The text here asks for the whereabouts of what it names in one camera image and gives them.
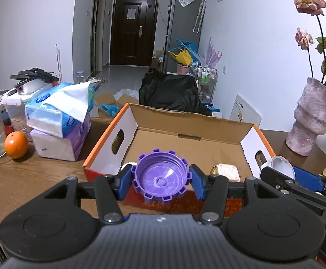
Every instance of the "floor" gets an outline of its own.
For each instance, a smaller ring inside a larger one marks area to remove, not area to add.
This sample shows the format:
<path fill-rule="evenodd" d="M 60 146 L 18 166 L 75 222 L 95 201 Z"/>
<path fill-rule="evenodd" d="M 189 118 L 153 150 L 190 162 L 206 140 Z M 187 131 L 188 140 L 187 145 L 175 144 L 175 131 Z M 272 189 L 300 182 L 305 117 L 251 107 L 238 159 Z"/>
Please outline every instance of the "floor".
<path fill-rule="evenodd" d="M 99 75 L 99 78 L 105 78 L 106 83 L 96 91 L 96 95 L 112 92 L 117 93 L 122 89 L 131 89 L 139 91 L 142 85 L 142 79 L 148 67 L 129 67 L 125 65 L 107 66 Z"/>

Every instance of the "pink textured vase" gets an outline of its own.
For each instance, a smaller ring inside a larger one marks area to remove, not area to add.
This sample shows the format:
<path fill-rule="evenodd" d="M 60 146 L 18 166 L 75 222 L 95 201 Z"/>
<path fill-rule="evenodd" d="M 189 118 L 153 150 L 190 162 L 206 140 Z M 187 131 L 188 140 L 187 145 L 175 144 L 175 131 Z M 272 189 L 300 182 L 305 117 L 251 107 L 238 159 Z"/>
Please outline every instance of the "pink textured vase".
<path fill-rule="evenodd" d="M 326 86 L 314 78 L 307 78 L 294 117 L 296 121 L 286 144 L 295 153 L 308 156 L 317 136 L 326 133 Z"/>

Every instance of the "pink rose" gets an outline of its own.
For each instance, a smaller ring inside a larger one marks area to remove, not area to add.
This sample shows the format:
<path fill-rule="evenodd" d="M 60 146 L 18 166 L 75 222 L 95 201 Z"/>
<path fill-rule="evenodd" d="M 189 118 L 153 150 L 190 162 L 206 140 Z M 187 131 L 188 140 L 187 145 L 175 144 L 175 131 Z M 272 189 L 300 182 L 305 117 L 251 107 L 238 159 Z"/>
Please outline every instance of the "pink rose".
<path fill-rule="evenodd" d="M 295 39 L 298 46 L 301 46 L 302 50 L 308 50 L 309 44 L 313 44 L 313 38 L 310 33 L 300 27 L 297 28 Z"/>
<path fill-rule="evenodd" d="M 325 0 L 294 0 L 298 12 L 314 15 L 323 15 L 322 8 L 326 7 Z"/>

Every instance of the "black garbage bag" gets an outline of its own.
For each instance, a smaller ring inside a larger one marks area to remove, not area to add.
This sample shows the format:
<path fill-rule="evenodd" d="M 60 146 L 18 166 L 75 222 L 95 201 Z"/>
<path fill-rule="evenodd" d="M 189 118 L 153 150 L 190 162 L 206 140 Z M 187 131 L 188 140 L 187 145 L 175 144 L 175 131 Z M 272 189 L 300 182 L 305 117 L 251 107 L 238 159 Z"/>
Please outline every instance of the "black garbage bag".
<path fill-rule="evenodd" d="M 192 76 L 161 74 L 149 69 L 139 89 L 139 104 L 212 116 L 199 100 Z"/>

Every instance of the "yellow bag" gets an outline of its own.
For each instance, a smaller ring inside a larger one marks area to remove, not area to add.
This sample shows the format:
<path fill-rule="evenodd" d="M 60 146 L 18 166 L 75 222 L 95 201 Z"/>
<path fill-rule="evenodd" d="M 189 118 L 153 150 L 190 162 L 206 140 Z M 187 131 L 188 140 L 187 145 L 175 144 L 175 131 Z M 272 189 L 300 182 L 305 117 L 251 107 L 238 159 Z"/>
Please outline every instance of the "yellow bag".
<path fill-rule="evenodd" d="M 190 56 L 190 53 L 187 50 L 182 50 L 179 48 L 180 53 L 176 55 L 173 52 L 168 52 L 178 63 L 182 65 L 190 65 L 193 61 L 192 57 Z"/>

